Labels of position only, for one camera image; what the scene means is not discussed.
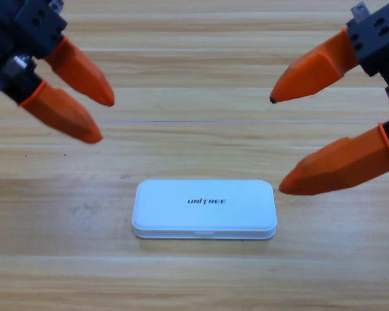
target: white plastic case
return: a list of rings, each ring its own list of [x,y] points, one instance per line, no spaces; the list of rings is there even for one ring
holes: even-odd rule
[[[267,239],[277,225],[274,191],[261,180],[148,180],[132,225],[141,238]]]

